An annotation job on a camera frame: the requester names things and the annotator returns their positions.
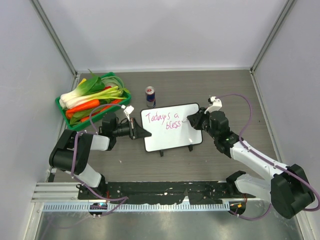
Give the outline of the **white whiteboard black frame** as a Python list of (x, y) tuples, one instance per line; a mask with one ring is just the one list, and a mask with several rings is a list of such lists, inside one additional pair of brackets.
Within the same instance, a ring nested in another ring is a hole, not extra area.
[(203, 142), (200, 130), (191, 127), (189, 121), (182, 123), (188, 115), (200, 109), (198, 103), (148, 108), (140, 111), (141, 125), (152, 136), (144, 138), (146, 152), (199, 145)]

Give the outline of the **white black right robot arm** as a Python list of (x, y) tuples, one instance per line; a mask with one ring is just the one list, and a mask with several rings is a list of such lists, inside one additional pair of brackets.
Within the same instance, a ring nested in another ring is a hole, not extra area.
[(225, 186), (230, 197), (248, 194), (260, 198), (286, 219), (301, 211), (311, 211), (308, 206), (320, 198), (302, 167), (297, 164), (288, 166), (256, 150), (231, 131), (223, 111), (209, 112), (202, 107), (188, 115), (187, 121), (195, 130), (208, 133), (220, 153), (243, 163), (260, 176), (256, 178), (244, 171), (230, 175)]

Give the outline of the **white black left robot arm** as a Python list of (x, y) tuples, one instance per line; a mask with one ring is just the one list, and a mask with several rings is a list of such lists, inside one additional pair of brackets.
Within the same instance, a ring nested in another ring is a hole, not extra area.
[(134, 117), (119, 121), (114, 112), (106, 113), (97, 134), (64, 130), (49, 156), (49, 165), (77, 179), (81, 191), (100, 200), (107, 196), (108, 187), (105, 177), (89, 165), (90, 152), (111, 151), (118, 137), (135, 140), (151, 135)]

